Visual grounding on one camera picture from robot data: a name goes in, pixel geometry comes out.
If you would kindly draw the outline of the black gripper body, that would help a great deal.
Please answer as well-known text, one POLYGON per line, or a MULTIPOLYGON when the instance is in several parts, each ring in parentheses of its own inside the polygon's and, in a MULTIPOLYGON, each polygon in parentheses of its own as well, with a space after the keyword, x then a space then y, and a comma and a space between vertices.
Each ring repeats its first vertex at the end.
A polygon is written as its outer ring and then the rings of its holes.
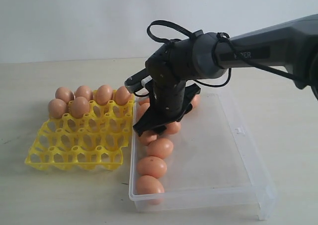
POLYGON ((181 121, 194 106, 191 101, 201 92, 197 84, 186 86, 185 81, 168 87, 160 86, 154 80, 148 83, 150 108, 148 127, 161 127, 168 123, 181 121))

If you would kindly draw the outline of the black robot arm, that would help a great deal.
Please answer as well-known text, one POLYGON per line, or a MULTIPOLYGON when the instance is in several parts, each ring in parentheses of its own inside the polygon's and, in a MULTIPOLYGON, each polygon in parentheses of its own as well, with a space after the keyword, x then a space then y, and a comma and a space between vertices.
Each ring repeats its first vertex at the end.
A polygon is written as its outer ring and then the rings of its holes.
POLYGON ((150 107, 133 126, 162 134, 191 111, 191 100, 206 79, 231 74, 233 68, 254 67, 318 92, 318 17, 310 15, 236 37, 225 32, 189 30, 166 20, 152 22, 183 35, 184 40, 150 38, 161 47, 145 62, 145 68, 125 81, 132 94, 145 88, 150 107))

